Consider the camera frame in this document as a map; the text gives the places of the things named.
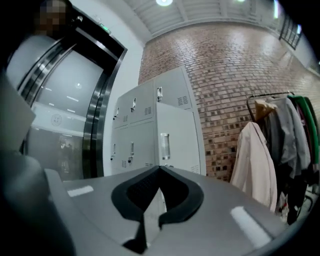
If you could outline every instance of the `green garment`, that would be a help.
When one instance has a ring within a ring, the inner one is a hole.
[[[316,133],[318,134],[318,145],[320,146],[320,136],[319,136],[319,126],[318,126],[318,121],[317,121],[317,117],[314,111],[314,107],[312,106],[310,99],[308,97],[304,97],[306,103],[308,104],[308,107],[310,109],[314,124],[315,124],[315,128],[316,128]]]
[[[310,132],[311,137],[311,148],[312,148],[312,155],[314,164],[319,163],[319,147],[318,147],[318,133],[317,133],[317,127],[315,124],[315,121],[313,119],[313,116],[311,114],[310,108],[308,106],[308,103],[306,99],[302,96],[298,95],[288,95],[288,98],[293,99],[293,101],[298,104],[298,106],[301,108],[304,118],[306,120],[306,125],[308,127],[308,130]]]

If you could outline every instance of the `white locker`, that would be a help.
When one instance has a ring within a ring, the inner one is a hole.
[[[129,124],[131,106],[132,102],[130,95],[124,94],[119,97],[114,109],[113,128],[127,126]]]
[[[116,128],[112,137],[116,173],[162,165],[200,174],[196,124],[190,111],[157,102],[154,118]]]
[[[160,100],[161,103],[184,110],[192,108],[187,82],[181,67],[155,77],[154,83],[154,95],[157,101]]]
[[[153,81],[149,81],[126,94],[131,102],[130,124],[150,119],[154,116],[153,92]]]
[[[194,114],[163,103],[156,106],[159,165],[200,174]]]
[[[155,165],[155,122],[145,122],[129,128],[130,147],[133,151],[131,155],[129,169],[137,170],[146,166]]]
[[[115,172],[167,164],[206,175],[199,113],[183,66],[160,74],[125,93],[118,99],[114,115],[114,132],[128,128],[116,135],[116,158],[120,157],[119,149],[121,160],[112,163]],[[161,158],[161,134],[169,134],[170,159]],[[111,144],[111,153],[114,152],[113,147],[114,143]]]
[[[130,152],[130,132],[128,127],[121,127],[117,131],[117,141],[115,142],[115,157],[114,165],[116,170],[121,173],[130,171],[128,159],[131,156]]]

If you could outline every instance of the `white ceiling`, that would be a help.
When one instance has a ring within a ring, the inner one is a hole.
[[[156,0],[116,0],[113,7],[144,43],[173,29],[203,22],[238,21],[278,31],[282,24],[281,16],[274,19],[273,0],[173,0],[169,6],[160,6]]]

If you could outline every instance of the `white coat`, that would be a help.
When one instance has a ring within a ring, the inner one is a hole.
[[[274,163],[260,127],[249,122],[238,139],[231,184],[267,206],[277,204],[277,178]]]

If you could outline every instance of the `brick wall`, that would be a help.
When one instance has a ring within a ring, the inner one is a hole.
[[[320,118],[319,77],[262,28],[205,23],[157,37],[144,49],[139,83],[181,65],[200,114],[207,176],[230,180],[249,95],[290,90],[308,96]]]

